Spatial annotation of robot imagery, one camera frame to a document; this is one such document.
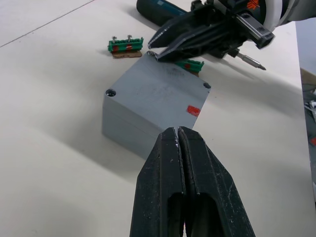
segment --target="white table surface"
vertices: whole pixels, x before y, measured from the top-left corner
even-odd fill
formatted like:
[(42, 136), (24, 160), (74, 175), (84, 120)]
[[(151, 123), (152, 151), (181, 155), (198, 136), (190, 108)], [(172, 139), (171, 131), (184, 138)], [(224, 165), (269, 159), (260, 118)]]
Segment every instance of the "white table surface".
[[(13, 15), (0, 8), (2, 44), (88, 1), (45, 0), (48, 9), (31, 13), (15, 2)], [(135, 6), (96, 0), (0, 48), (0, 236), (129, 235), (144, 160), (102, 136), (101, 112), (104, 91), (137, 60), (112, 59), (108, 40), (144, 37), (146, 52), (157, 29)], [(275, 34), (261, 51), (250, 42), (241, 49), (265, 72), (200, 58), (212, 90), (194, 129), (233, 176), (256, 236), (310, 237), (316, 212), (295, 24)]]

